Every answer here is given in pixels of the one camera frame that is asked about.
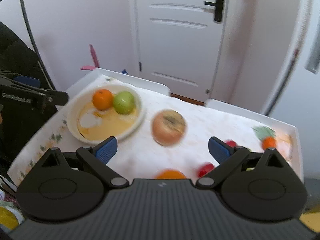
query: orange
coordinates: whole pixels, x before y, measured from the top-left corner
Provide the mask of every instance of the orange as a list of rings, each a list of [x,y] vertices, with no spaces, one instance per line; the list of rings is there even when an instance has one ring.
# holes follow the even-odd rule
[[[184,176],[184,174],[176,170],[164,170],[155,177],[155,179],[186,179],[186,178],[187,177]]]
[[[99,89],[93,94],[92,103],[100,111],[107,110],[112,106],[113,94],[107,89]]]
[[[269,136],[269,137],[266,137],[263,141],[262,141],[262,148],[264,150],[266,150],[267,148],[269,147],[272,147],[272,148],[275,148],[276,147],[276,140]]]

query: door panel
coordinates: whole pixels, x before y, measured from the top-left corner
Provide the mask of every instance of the door panel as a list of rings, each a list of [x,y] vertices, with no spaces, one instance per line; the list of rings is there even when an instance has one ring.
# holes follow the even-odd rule
[[[215,2],[137,0],[141,76],[199,101],[209,96],[224,25],[204,1]]]

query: black door handle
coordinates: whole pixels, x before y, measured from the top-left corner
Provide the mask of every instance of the black door handle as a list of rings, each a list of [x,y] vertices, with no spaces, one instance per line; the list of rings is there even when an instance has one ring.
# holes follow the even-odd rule
[[[214,12],[214,20],[216,22],[222,21],[222,13],[223,13],[223,6],[224,6],[224,0],[216,0],[216,2],[204,2],[205,5],[215,6],[216,10]]]

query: black metal stand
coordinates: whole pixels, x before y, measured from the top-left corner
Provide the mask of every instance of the black metal stand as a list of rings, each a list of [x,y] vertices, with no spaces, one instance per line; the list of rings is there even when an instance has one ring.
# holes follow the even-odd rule
[[[31,28],[30,28],[30,24],[29,24],[29,21],[28,21],[28,17],[27,17],[27,12],[26,12],[26,8],[25,8],[25,5],[24,5],[24,1],[23,0],[20,0],[20,4],[21,4],[21,10],[22,10],[22,14],[23,14],[23,19],[24,19],[24,22],[26,24],[26,28],[27,28],[27,31],[28,31],[28,34],[29,34],[29,38],[31,40],[31,43],[32,43],[32,46],[33,46],[33,49],[35,50],[35,53],[37,54],[38,56],[38,64],[40,66],[40,69],[41,71],[43,72],[44,76],[45,76],[45,79],[47,80],[47,83],[49,85],[49,87],[52,89],[52,90],[56,90],[55,89],[55,86],[54,84],[52,83],[52,80],[44,66],[44,63],[41,59],[41,56],[40,56],[40,53],[38,51],[38,48],[36,46],[36,42],[35,42],[35,39],[33,38],[33,35],[32,35],[32,32],[31,32]]]

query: black fabric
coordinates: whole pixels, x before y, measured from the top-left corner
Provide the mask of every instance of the black fabric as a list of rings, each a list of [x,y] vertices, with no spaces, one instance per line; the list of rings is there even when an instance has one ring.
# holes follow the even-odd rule
[[[40,87],[49,89],[36,53],[1,22],[0,69],[37,78],[41,82]],[[47,106],[41,114],[39,110],[15,101],[4,102],[0,99],[0,104],[4,105],[1,112],[3,123],[0,124],[0,174],[3,175],[24,145],[57,109],[55,106]]]

